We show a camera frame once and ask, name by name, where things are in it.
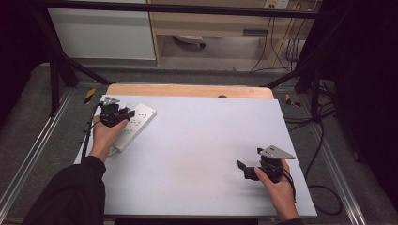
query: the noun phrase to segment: black pole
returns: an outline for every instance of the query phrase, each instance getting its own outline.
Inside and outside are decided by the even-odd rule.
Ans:
[[[31,13],[35,17],[38,26],[41,28],[44,36],[47,38],[49,42],[49,51],[48,54],[53,57],[55,60],[55,64],[57,66],[56,70],[63,78],[66,86],[76,86],[79,80],[77,79],[75,73],[71,69],[71,67],[66,64],[64,57],[63,57],[63,50],[58,42],[57,37],[54,35],[52,29],[50,28],[49,24],[47,24],[46,19],[42,13],[42,7],[35,7],[32,6],[30,8]]]
[[[65,0],[38,0],[35,4],[46,8],[74,8],[111,11],[144,11],[144,12],[172,12],[214,15],[257,16],[277,18],[320,19],[332,18],[337,15],[332,12],[275,10],[247,7],[207,7],[167,4],[139,4],[139,3],[114,3],[114,2],[87,2]]]
[[[311,95],[311,116],[313,120],[318,123],[319,113],[318,113],[318,101],[319,101],[319,82],[320,82],[320,72],[319,68],[315,70],[313,74],[313,92]]]
[[[78,62],[74,61],[73,59],[69,58],[66,54],[64,54],[64,58],[69,62],[69,64],[72,67],[79,69],[82,73],[84,73],[85,75],[89,76],[90,78],[96,80],[99,83],[106,84],[106,85],[115,83],[115,82],[111,82],[111,81],[104,79],[97,73],[91,71],[90,69],[84,67],[83,65],[81,65]]]
[[[302,74],[304,72],[306,72],[307,70],[308,70],[307,67],[305,65],[303,65],[303,66],[301,66],[301,67],[289,72],[288,74],[282,76],[281,78],[279,78],[279,79],[277,79],[277,80],[275,80],[273,82],[270,82],[269,84],[262,85],[260,87],[267,87],[269,89],[275,88],[275,87],[279,86],[281,83],[285,83],[285,82],[289,81],[292,78],[302,76]]]

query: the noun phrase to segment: person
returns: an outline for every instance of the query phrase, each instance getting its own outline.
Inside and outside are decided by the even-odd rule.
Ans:
[[[117,138],[126,126],[124,120],[114,127],[106,127],[100,118],[93,119],[93,147],[81,164],[69,166],[57,173],[41,192],[23,220],[23,225],[33,224],[103,224],[105,185],[102,182],[105,160]],[[289,172],[287,163],[283,167]],[[255,169],[267,188],[281,225],[302,224],[295,206],[292,188],[285,178],[272,183],[267,175]]]

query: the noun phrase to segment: human hand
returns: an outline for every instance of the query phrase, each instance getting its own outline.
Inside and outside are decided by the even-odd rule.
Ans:
[[[289,166],[286,161],[282,159],[283,168],[290,173]],[[274,184],[269,180],[267,174],[259,168],[254,168],[258,179],[267,188],[271,197],[272,205],[276,209],[281,221],[286,221],[292,218],[298,218],[299,213],[295,206],[295,199],[293,196],[293,189],[287,179],[283,176],[281,181]]]
[[[117,135],[127,125],[128,121],[123,120],[114,127],[106,127],[100,121],[100,116],[96,115],[93,118],[93,148],[91,149],[90,156],[99,158],[105,162],[109,156],[109,149],[116,141]]]

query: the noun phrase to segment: white tabletop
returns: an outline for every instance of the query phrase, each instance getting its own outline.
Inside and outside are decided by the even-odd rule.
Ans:
[[[257,147],[296,155],[277,100],[110,96],[156,117],[123,153],[109,157],[105,215],[140,217],[275,216],[259,181],[245,180],[237,160],[260,166]],[[302,217],[316,211],[297,159],[289,159]]]

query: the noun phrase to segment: black metal frame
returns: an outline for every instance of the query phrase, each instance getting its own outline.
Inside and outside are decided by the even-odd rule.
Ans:
[[[135,4],[135,3],[109,3],[109,2],[84,2],[84,1],[65,1],[65,0],[33,0],[31,12],[34,14],[38,25],[47,38],[51,49],[49,55],[52,57],[52,112],[53,115],[59,106],[59,87],[58,73],[63,78],[66,86],[76,86],[78,79],[72,68],[78,69],[85,75],[93,78],[102,84],[112,84],[115,82],[103,79],[98,74],[89,70],[69,58],[63,51],[62,46],[49,26],[49,22],[43,16],[43,10],[47,8],[73,8],[73,9],[91,9],[91,10],[113,10],[113,11],[146,11],[146,12],[169,12],[169,13],[195,13],[195,14],[215,14],[215,15],[237,15],[237,16],[255,16],[255,17],[277,17],[277,18],[299,18],[299,19],[335,19],[338,14],[331,12],[318,11],[295,11],[295,10],[274,10],[259,8],[240,8],[240,7],[204,7],[204,6],[181,6],[181,5],[160,5],[160,4]],[[300,76],[303,71],[308,70],[308,64],[296,67],[295,71],[287,74],[279,80],[272,82],[264,87],[273,88],[286,82],[287,80]],[[313,83],[318,83],[319,74],[315,73]],[[317,102],[317,92],[313,94],[313,101]]]

